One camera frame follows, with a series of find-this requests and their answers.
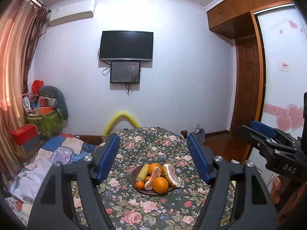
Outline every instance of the blue gripper pad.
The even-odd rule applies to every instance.
[[[100,153],[97,153],[97,156],[94,158],[101,158],[98,163],[98,173],[96,181],[102,183],[108,177],[109,171],[112,167],[113,161],[116,157],[117,151],[119,149],[119,136],[116,134],[111,134],[106,144],[100,147],[97,151],[102,150]]]
[[[196,166],[200,178],[207,184],[211,184],[216,174],[213,174],[213,153],[209,147],[203,146],[197,140],[195,133],[191,133],[187,137],[188,150],[190,151],[193,162]]]
[[[267,126],[264,123],[260,123],[256,120],[254,120],[253,122],[251,122],[251,128],[259,133],[261,133],[262,135],[265,135],[268,138],[272,138],[274,139],[276,137],[276,132],[272,127]]]

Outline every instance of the person hand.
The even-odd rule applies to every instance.
[[[285,210],[285,214],[283,214],[282,217],[280,217],[278,219],[278,221],[281,223],[283,222],[286,218],[287,215],[291,212],[291,210],[295,207],[295,205],[297,204],[297,202],[299,201],[304,189],[305,189],[306,183],[303,183],[297,190],[294,191],[294,193],[296,193],[296,198],[293,201],[293,203],[288,206]],[[273,187],[271,190],[271,198],[274,204],[279,203],[280,201],[280,195],[281,195],[281,191],[284,191],[284,184],[282,183],[280,176],[275,177],[273,179]]]

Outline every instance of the wooden floor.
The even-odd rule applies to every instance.
[[[214,155],[222,156],[228,162],[232,159],[240,162],[247,147],[245,141],[228,133],[205,137],[204,145],[208,146]]]

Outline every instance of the pink heart decal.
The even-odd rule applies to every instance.
[[[284,132],[287,132],[292,127],[292,119],[290,117],[284,117],[284,115],[279,114],[276,117],[277,128]]]
[[[288,117],[292,119],[292,130],[295,131],[297,128],[301,127],[304,124],[303,118],[304,108],[297,108],[295,104],[290,104],[287,109]]]
[[[294,23],[292,20],[289,21],[289,24],[291,28],[297,28],[297,24]]]

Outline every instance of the pomelo slice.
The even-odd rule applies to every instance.
[[[165,179],[173,188],[179,188],[181,186],[180,177],[176,175],[175,168],[171,164],[163,165],[163,173],[165,175]]]

